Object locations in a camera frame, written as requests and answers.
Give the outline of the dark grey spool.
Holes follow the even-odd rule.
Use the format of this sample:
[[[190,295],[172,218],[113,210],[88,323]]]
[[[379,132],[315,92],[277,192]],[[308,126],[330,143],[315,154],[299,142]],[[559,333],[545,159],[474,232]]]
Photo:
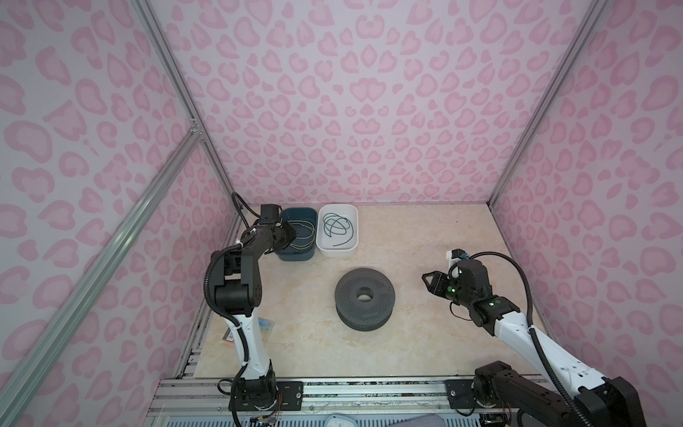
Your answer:
[[[347,327],[371,332],[391,318],[396,292],[382,272],[358,268],[341,277],[334,290],[334,301],[337,314]]]

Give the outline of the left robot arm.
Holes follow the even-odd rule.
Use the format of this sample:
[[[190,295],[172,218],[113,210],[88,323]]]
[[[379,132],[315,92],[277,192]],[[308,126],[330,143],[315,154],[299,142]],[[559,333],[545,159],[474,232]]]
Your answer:
[[[295,239],[296,232],[287,221],[257,223],[238,243],[214,252],[206,268],[204,298],[228,325],[238,354],[238,372],[226,381],[233,412],[272,411],[279,403],[276,375],[259,326],[263,300],[259,261],[265,254],[289,247]]]

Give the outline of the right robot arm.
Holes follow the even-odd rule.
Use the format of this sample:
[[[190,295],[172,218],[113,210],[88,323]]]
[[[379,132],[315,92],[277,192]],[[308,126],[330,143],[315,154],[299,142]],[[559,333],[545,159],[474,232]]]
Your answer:
[[[447,272],[423,274],[426,289],[464,307],[470,321],[515,350],[551,389],[496,361],[477,368],[469,391],[452,391],[451,408],[470,416],[479,408],[517,410],[545,426],[644,426],[636,388],[618,376],[609,378],[588,366],[539,331],[531,302],[521,311],[496,295],[479,254],[454,253]]]

